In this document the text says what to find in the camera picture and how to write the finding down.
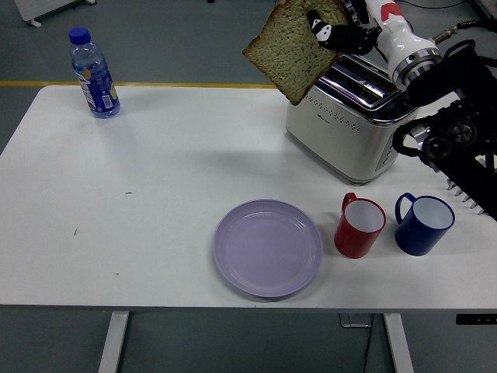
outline silver toaster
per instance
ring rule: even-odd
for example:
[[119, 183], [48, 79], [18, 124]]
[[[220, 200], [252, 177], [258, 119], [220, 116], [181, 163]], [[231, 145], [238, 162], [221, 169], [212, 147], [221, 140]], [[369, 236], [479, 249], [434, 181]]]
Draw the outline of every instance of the silver toaster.
[[393, 133], [416, 114], [386, 71], [343, 55], [298, 106], [289, 104], [287, 130], [348, 180], [367, 183], [393, 164]]

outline blue mug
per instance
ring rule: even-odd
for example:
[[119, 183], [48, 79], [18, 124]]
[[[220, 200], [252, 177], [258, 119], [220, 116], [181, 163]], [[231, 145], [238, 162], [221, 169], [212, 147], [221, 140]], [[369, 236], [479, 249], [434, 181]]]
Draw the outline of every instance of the blue mug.
[[[401, 203], [404, 198], [412, 205], [402, 217]], [[399, 224], [395, 232], [398, 247], [416, 256], [427, 254], [456, 221], [450, 206], [441, 199], [432, 196], [416, 198], [410, 193], [398, 198], [395, 218]]]

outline white cabinet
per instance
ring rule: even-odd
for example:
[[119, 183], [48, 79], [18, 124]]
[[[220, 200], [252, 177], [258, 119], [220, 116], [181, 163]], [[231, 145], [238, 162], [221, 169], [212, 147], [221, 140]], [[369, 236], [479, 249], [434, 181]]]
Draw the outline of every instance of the white cabinet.
[[[22, 18], [36, 27], [41, 26], [40, 23], [35, 21], [36, 17], [51, 12], [72, 1], [74, 0], [14, 0]], [[93, 4], [96, 0], [86, 0], [86, 2]]]

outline bottle label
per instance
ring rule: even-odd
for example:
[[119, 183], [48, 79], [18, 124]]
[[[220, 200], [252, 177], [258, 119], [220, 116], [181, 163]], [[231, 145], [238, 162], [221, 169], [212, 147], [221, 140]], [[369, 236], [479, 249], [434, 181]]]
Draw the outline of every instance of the bottle label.
[[77, 69], [75, 72], [91, 110], [105, 113], [119, 104], [116, 88], [109, 72], [96, 80], [90, 80], [92, 73], [87, 68]]

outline mug handle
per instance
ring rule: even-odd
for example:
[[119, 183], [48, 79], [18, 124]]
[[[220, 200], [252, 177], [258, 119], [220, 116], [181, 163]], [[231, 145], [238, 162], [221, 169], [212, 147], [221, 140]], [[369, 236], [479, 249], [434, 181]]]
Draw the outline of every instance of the mug handle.
[[401, 216], [401, 203], [404, 198], [410, 200], [412, 204], [416, 200], [416, 197], [414, 197], [410, 193], [404, 193], [398, 198], [397, 202], [395, 202], [395, 219], [397, 220], [398, 224], [401, 224], [402, 220], [404, 220], [404, 218]]
[[356, 200], [357, 199], [357, 196], [354, 194], [354, 193], [347, 193], [344, 198], [343, 198], [343, 202], [342, 202], [342, 212], [343, 212], [343, 209], [345, 208], [345, 205], [348, 204], [351, 200]]

